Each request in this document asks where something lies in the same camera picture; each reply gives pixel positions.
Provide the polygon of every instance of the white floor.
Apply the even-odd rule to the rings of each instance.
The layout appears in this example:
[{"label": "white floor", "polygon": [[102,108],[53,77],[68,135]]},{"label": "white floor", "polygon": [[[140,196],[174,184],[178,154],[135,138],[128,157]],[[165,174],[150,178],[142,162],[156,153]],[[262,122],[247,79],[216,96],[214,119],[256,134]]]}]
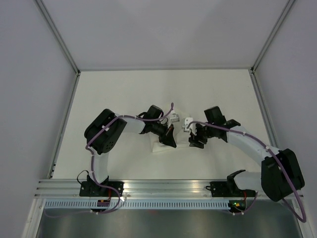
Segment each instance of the white floor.
[{"label": "white floor", "polygon": [[[137,115],[152,104],[166,112],[171,102],[201,121],[206,121],[205,109],[220,106],[227,119],[237,120],[268,143],[247,70],[82,72],[53,178],[74,179],[89,170],[84,131],[103,109]],[[121,135],[108,164],[111,179],[223,179],[239,169],[259,171],[260,167],[216,138],[204,150],[188,147],[153,153],[148,134],[130,133]]]}]

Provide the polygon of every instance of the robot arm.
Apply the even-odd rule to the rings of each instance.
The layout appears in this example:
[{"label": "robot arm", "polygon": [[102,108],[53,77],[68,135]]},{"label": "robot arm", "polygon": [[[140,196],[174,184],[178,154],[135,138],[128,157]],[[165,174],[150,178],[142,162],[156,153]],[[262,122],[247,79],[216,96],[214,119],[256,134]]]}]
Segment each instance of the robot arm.
[{"label": "robot arm", "polygon": [[260,173],[240,170],[228,175],[227,188],[232,195],[246,189],[264,191],[271,200],[279,201],[293,192],[281,171],[281,167],[272,154],[268,152],[268,149],[281,162],[295,189],[304,187],[304,178],[293,151],[280,150],[272,146],[263,147],[263,143],[261,144],[254,139],[256,137],[250,135],[240,123],[233,119],[227,121],[219,107],[205,110],[205,115],[208,123],[197,123],[191,126],[193,124],[190,123],[193,121],[192,118],[184,120],[184,130],[189,129],[190,132],[190,146],[204,148],[209,138],[217,137],[241,149],[261,167]]},{"label": "robot arm", "polygon": [[[94,173],[98,183],[107,183],[109,152],[115,146],[120,135],[124,132],[137,134],[151,132],[158,135],[160,143],[174,148],[176,147],[176,142],[173,138],[173,124],[161,124],[159,120],[156,120],[160,118],[162,113],[162,109],[152,105],[147,112],[138,115],[138,119],[119,118],[93,141],[91,149],[95,154]],[[105,109],[85,130],[84,136],[87,139],[87,143],[110,121],[118,116],[118,114],[115,114],[111,110]],[[89,172],[89,177],[93,180],[92,172]]]}]

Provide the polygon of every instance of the wire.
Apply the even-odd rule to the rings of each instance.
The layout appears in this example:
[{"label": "wire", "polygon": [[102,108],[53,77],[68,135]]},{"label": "wire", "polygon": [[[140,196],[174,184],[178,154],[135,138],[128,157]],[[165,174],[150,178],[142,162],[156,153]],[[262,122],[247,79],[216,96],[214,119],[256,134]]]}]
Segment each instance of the wire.
[{"label": "wire", "polygon": [[238,208],[238,207],[234,207],[235,209],[237,209],[238,211],[240,211],[240,212],[243,212],[244,213],[244,211],[245,210],[242,210],[242,209],[240,209],[240,208]]},{"label": "wire", "polygon": [[[249,207],[246,207],[246,209],[245,209],[244,211],[242,211],[243,214],[245,214],[246,212],[248,212],[248,211],[251,209],[251,207],[253,207],[254,202],[256,201],[257,197],[258,197],[258,192],[256,192],[256,195],[254,196],[254,198],[253,198],[252,203],[250,204],[250,206],[249,206]],[[242,212],[235,213],[235,215],[242,215]]]},{"label": "wire", "polygon": [[160,120],[160,123],[161,123],[162,125],[167,124],[167,122],[168,122],[168,118],[163,118],[162,120]]},{"label": "wire", "polygon": [[191,121],[187,128],[190,127],[191,124],[193,123],[198,123],[198,124],[202,124],[202,125],[206,125],[206,126],[210,126],[210,127],[213,127],[213,128],[216,128],[216,129],[219,129],[219,130],[224,130],[224,131],[228,131],[228,132],[233,132],[233,133],[237,133],[237,134],[240,134],[240,135],[244,135],[244,136],[247,136],[253,140],[255,140],[257,143],[259,143],[261,146],[263,146],[263,148],[265,148],[267,150],[267,152],[269,152],[272,157],[275,159],[275,161],[277,162],[278,166],[281,168],[281,171],[282,173],[284,174],[285,178],[286,178],[286,181],[288,182],[289,186],[291,187],[295,197],[296,197],[296,200],[298,202],[298,205],[300,207],[300,210],[301,210],[301,213],[302,213],[302,217],[300,217],[296,212],[295,210],[291,207],[291,205],[288,204],[288,202],[283,198],[283,202],[286,204],[286,206],[291,210],[291,212],[297,217],[298,220],[300,220],[301,222],[305,223],[307,221],[307,217],[306,217],[306,212],[305,212],[305,209],[304,209],[304,206],[303,206],[303,203],[299,197],[299,194],[298,192],[296,191],[296,188],[294,187],[290,177],[288,176],[287,174],[287,171],[285,170],[284,166],[282,165],[282,163],[280,162],[280,160],[277,158],[277,156],[273,153],[273,151],[268,148],[267,149],[267,146],[266,144],[264,144],[260,139],[256,138],[255,136],[251,135],[251,134],[248,134],[248,133],[245,133],[245,132],[242,132],[242,131],[238,131],[238,130],[231,130],[231,129],[228,129],[228,128],[225,128],[225,127],[221,127],[221,126],[217,126],[217,125],[213,125],[213,124],[209,124],[209,123],[205,123],[205,122],[201,122],[201,121]]},{"label": "wire", "polygon": [[77,175],[76,180],[77,180],[77,182],[78,182],[80,185],[82,185],[82,183],[79,181],[78,178],[79,178],[79,176],[80,176],[83,172],[85,172],[85,171],[87,172],[87,174],[89,174],[88,170],[83,170],[82,172],[79,173],[79,175]]},{"label": "wire", "polygon": [[247,205],[247,193],[245,191],[243,191],[243,193],[244,193],[243,202]]},{"label": "wire", "polygon": [[135,119],[135,120],[141,120],[141,121],[158,121],[158,120],[161,120],[161,119],[164,119],[166,118],[173,110],[174,108],[174,103],[171,103],[170,105],[170,110],[168,111],[168,113],[160,118],[157,118],[157,119],[143,119],[143,118],[138,118],[138,117],[135,117],[135,116],[129,116],[129,115],[119,115],[117,117],[115,117],[114,119],[112,119],[107,125],[104,126],[104,128],[102,128],[86,145],[85,149],[88,150],[92,156],[91,156],[91,163],[90,163],[90,167],[91,167],[91,174],[93,176],[93,180],[95,182],[96,185],[98,185],[99,187],[104,187],[104,188],[107,188],[107,189],[112,189],[117,195],[118,195],[118,201],[117,203],[115,204],[115,206],[113,208],[111,208],[110,210],[106,210],[106,211],[102,211],[102,212],[99,212],[100,214],[106,214],[106,213],[110,213],[110,212],[113,212],[114,210],[116,210],[116,208],[119,206],[120,204],[120,193],[117,189],[111,187],[111,186],[106,186],[106,185],[102,185],[100,184],[97,179],[96,179],[96,176],[95,176],[95,171],[94,171],[94,161],[95,161],[95,152],[90,148],[90,145],[98,138],[98,136],[100,136],[107,128],[109,128],[116,120],[120,119],[120,118],[132,118],[132,119]]},{"label": "wire", "polygon": [[146,114],[146,112],[142,112],[142,113],[138,114],[138,117],[141,118],[141,117],[143,117],[145,114]]},{"label": "wire", "polygon": [[57,216],[53,216],[53,215],[49,215],[47,214],[47,209],[44,208],[43,209],[43,213],[46,217],[48,218],[63,218],[63,217],[67,217],[69,215],[76,215],[76,214],[82,214],[82,213],[91,213],[90,210],[85,210],[85,211],[77,211],[77,212],[70,212],[70,213],[67,213],[67,214],[63,214],[63,215],[57,215]]}]

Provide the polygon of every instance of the metal panel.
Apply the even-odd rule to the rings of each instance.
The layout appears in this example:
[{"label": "metal panel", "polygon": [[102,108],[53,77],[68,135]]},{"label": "metal panel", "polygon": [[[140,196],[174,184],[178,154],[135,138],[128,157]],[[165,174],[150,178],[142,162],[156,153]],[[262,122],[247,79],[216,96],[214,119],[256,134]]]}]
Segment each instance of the metal panel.
[{"label": "metal panel", "polygon": [[[107,205],[111,209],[116,205],[113,198]],[[120,209],[154,209],[154,210],[228,210],[229,200],[177,200],[177,199],[137,199],[121,202]],[[56,208],[81,208],[81,209],[102,209],[98,199],[48,199],[45,202],[46,209]]]},{"label": "metal panel", "polygon": [[[221,200],[222,197],[211,197],[210,191],[205,189],[210,181],[223,180],[122,180],[124,182],[123,197],[128,199],[201,199]],[[35,198],[71,198],[79,197],[80,184],[75,179],[44,179],[39,181],[35,191]],[[263,192],[259,192],[258,200],[269,200]]]},{"label": "metal panel", "polygon": [[301,238],[293,215],[282,205],[258,201],[244,216],[216,210],[117,210],[106,215],[72,215],[73,209],[50,209],[38,237],[44,238]]},{"label": "metal panel", "polygon": [[43,0],[80,70],[248,68],[287,0]]}]

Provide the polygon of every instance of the gray wall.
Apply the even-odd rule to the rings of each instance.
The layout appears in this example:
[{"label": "gray wall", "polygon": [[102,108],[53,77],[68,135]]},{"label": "gray wall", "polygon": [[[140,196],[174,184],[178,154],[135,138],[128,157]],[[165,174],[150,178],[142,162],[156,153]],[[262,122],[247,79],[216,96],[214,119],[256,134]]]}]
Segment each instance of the gray wall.
[{"label": "gray wall", "polygon": [[81,70],[250,67],[287,0],[43,0]]},{"label": "gray wall", "polygon": [[317,1],[299,0],[257,75],[282,148],[297,154],[309,213],[317,224]]},{"label": "gray wall", "polygon": [[0,237],[20,237],[75,77],[32,0],[0,3]]}]

